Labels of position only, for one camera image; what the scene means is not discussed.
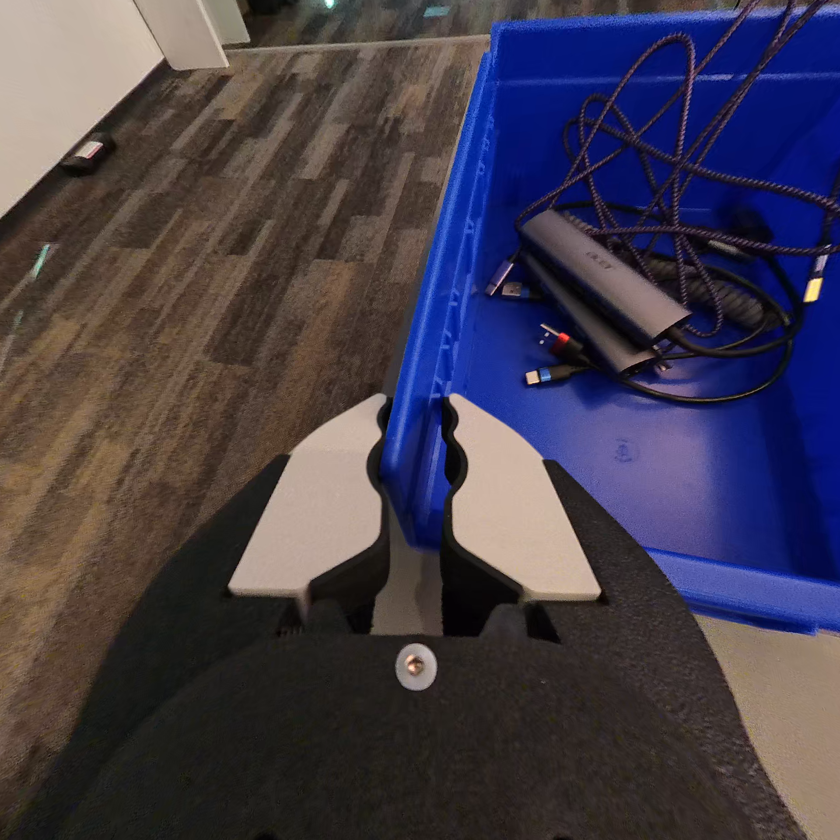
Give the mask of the blue plastic storage bin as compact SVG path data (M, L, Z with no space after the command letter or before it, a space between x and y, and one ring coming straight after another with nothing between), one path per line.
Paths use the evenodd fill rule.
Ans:
M598 374L528 387L547 363L536 302L484 289L514 218L562 183L565 124L637 58L685 33L702 60L737 13L498 24L479 64L408 334L381 476L411 543L437 548L448 482L440 402L451 392L557 461L705 614L838 632L838 255L792 362L725 405L648 400ZM774 57L704 161L828 194L838 173L838 6Z

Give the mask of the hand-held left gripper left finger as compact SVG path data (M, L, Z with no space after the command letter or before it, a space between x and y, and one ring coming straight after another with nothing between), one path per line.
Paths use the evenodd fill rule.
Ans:
M390 570L379 478L390 407L374 394L294 447L228 583L233 595L377 596Z

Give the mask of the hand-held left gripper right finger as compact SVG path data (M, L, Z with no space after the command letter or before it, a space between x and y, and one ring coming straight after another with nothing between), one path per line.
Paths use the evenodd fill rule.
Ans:
M602 587L539 451L463 395L442 411L446 585L487 600L597 601Z

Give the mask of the small black red device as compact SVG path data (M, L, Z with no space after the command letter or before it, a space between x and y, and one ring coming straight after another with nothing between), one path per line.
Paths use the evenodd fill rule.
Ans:
M58 163L58 168L73 177L93 175L116 149L110 133L93 132Z

